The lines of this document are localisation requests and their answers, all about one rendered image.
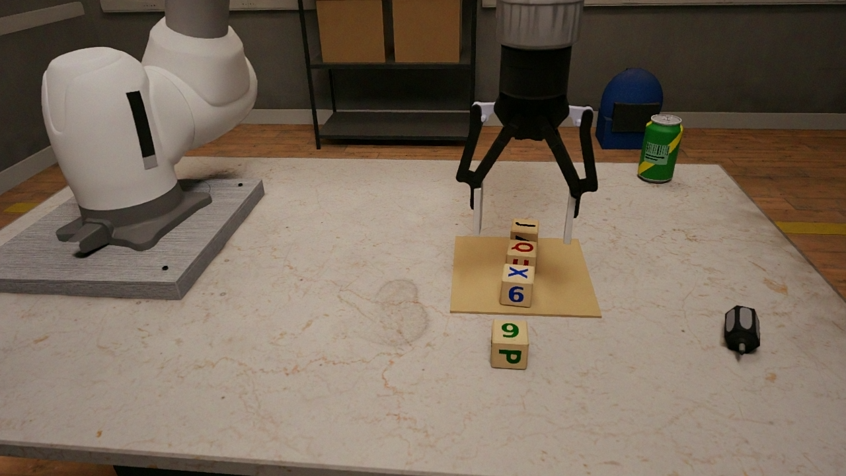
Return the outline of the tan flat mat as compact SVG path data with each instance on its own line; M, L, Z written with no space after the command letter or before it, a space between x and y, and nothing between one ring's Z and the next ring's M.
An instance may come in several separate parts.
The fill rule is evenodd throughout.
M531 307L502 305L510 237L455 236L450 313L601 317L579 239L538 238Z

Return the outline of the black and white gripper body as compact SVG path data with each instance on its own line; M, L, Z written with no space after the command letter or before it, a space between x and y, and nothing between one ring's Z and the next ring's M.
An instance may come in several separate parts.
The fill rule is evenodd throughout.
M525 115L512 138L545 139L537 124L539 112L546 112L554 132L566 120L569 115L567 89L572 48L525 51L501 45L495 115L504 127L515 112L521 111Z

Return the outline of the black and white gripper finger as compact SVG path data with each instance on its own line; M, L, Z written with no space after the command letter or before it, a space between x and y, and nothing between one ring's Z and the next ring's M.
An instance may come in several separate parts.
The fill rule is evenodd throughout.
M590 127L594 118L593 108L590 105L584 106L570 106L569 117L573 118L573 124L579 127L580 143L582 148L582 156L584 161L584 174L586 178L580 180L579 175L575 171L575 166L567 149L563 145L561 135L556 128L555 133L551 122L548 120L546 112L539 112L537 115L537 124L542 131L548 147L552 149L554 159L558 162L563 177L569 187L567 215L563 231L563 244L569 244L573 229L573 219L579 215L580 199L585 192L596 192L598 190L598 183L596 178L596 165L594 160L594 151L592 147L592 138L590 137Z
M469 171L469 165L473 159L475 147L477 145L479 135L483 126L483 122L487 122L490 114L494 112L495 102L482 102L482 100L475 100L471 107L471 127L469 128L469 135L463 148L463 154L459 168L457 169L457 182L465 182L471 188L471 199L469 199L469 207L474 209L473 214L473 235L480 234L482 227L482 198L483 198L483 180L484 176L488 174L490 168L494 165L499 157L499 154L504 150L505 146L510 142L512 136L523 120L525 115L521 111L517 111L512 116L506 127L501 129L498 137L495 139L492 147L488 153L484 155L484 159L477 167L475 172Z

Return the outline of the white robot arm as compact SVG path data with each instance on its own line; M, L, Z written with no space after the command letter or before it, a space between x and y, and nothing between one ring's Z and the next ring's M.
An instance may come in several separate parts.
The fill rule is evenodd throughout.
M73 254L146 251L212 203L207 192L182 192L173 165L238 126L256 102L229 2L165 0L142 63L108 46L50 62L46 133L81 211L56 235ZM584 0L496 0L496 41L525 51L573 46L583 9Z

